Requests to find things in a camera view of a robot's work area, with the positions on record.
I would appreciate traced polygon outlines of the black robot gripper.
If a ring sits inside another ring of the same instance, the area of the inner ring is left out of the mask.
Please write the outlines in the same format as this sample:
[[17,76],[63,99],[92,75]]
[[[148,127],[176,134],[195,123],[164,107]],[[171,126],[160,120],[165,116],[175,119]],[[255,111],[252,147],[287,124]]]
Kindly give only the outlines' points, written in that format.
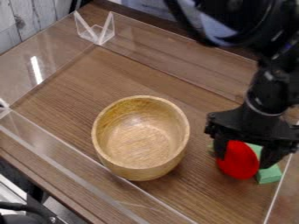
[[259,168],[274,166],[299,144],[299,126],[291,125],[280,115],[267,116],[246,104],[238,108],[207,115],[204,133],[214,139],[216,158],[224,159],[230,140],[264,146]]

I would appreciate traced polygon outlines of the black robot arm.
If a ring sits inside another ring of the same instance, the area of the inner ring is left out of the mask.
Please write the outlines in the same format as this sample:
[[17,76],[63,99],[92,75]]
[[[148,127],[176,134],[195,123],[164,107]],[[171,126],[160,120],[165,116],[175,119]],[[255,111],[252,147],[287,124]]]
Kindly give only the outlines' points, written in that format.
[[299,106],[299,0],[163,0],[181,28],[207,47],[243,48],[256,57],[242,105],[207,115],[218,158],[232,140],[262,146],[266,169],[299,151],[299,125],[283,119]]

